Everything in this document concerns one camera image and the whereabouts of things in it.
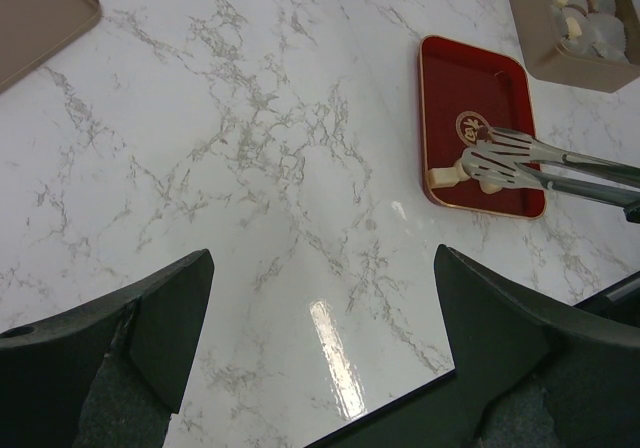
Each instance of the marble veining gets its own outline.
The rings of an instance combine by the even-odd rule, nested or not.
[[[575,303],[638,266],[619,210],[527,222],[420,188],[415,56],[439,34],[522,62],[508,0],[101,0],[0,97],[0,330],[209,248],[168,447],[302,447],[453,367],[446,243]],[[640,86],[530,79],[539,137],[640,164]]]

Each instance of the tong handle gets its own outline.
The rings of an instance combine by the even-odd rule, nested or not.
[[[527,173],[533,175],[545,190],[557,191],[567,195],[579,196],[588,200],[597,201],[607,205],[625,208],[640,203],[640,192],[625,190],[615,186],[600,185],[588,181],[572,180],[562,176],[550,175],[534,170],[525,165],[520,165]]]
[[[572,170],[597,176],[614,183],[640,188],[639,168],[577,153],[564,154],[562,162],[564,166]]]

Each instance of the gold rim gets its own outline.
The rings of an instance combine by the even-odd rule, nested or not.
[[[475,211],[477,213],[486,213],[489,215],[499,215],[499,216],[508,216],[510,218],[518,218],[518,219],[523,219],[523,220],[537,220],[538,218],[542,217],[542,215],[545,214],[545,212],[547,211],[547,197],[544,191],[542,191],[542,199],[544,201],[544,205],[542,207],[542,211],[540,212],[539,215],[536,216],[525,216],[525,215],[514,215],[512,213],[504,213],[501,211],[491,211],[491,210],[483,210],[480,208],[473,208],[471,206],[465,206],[465,205],[454,205],[451,203],[447,203],[446,201],[441,200],[438,196],[435,195],[435,193],[433,192],[433,190],[431,189],[431,186],[429,186],[429,177],[428,172],[429,172],[429,160],[427,157],[427,112],[426,112],[426,103],[424,100],[424,66],[422,64],[422,45],[424,44],[424,42],[426,40],[428,40],[429,38],[441,38],[443,40],[447,40],[447,41],[451,41],[453,43],[458,43],[460,45],[464,45],[464,46],[468,46],[470,48],[474,48],[476,50],[482,50],[482,51],[486,51],[489,53],[493,53],[496,55],[500,55],[500,56],[504,56],[505,58],[509,58],[510,60],[518,63],[518,60],[516,60],[515,58],[511,57],[511,56],[507,56],[507,55],[503,55],[501,53],[496,53],[495,51],[489,51],[489,50],[485,50],[483,48],[478,48],[477,46],[473,46],[473,45],[469,45],[466,43],[460,43],[459,41],[456,40],[452,40],[450,38],[445,38],[444,36],[438,36],[438,35],[429,35],[429,36],[425,36],[422,41],[420,42],[420,46],[418,48],[418,66],[420,68],[420,109],[422,110],[422,120],[420,122],[420,128],[422,129],[422,156],[423,156],[423,170],[422,170],[422,186],[423,189],[426,188],[427,191],[429,191],[429,195],[434,198],[435,200],[438,201],[438,203],[441,206],[447,207],[447,208],[457,208],[460,210],[467,210],[467,211]],[[525,74],[524,77],[524,82],[525,82],[525,87],[527,89],[527,95],[529,96],[529,106],[531,106],[531,92],[529,91],[529,80],[527,80],[527,76]],[[533,107],[531,107],[531,117],[533,118]],[[533,126],[533,136],[535,137],[536,135],[536,127],[535,124]]]

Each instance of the brown box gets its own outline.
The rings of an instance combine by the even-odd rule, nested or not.
[[[553,23],[551,0],[509,0],[527,70],[534,78],[613,93],[640,77],[640,21],[631,0],[616,0],[631,64],[568,51]]]

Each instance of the red lacquer tray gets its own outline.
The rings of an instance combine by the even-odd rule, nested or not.
[[[544,213],[543,191],[487,195],[475,180],[453,188],[429,187],[430,168],[453,166],[484,125],[535,136],[529,85],[520,64],[506,56],[439,36],[422,40],[418,53],[423,189],[434,203],[535,219]]]

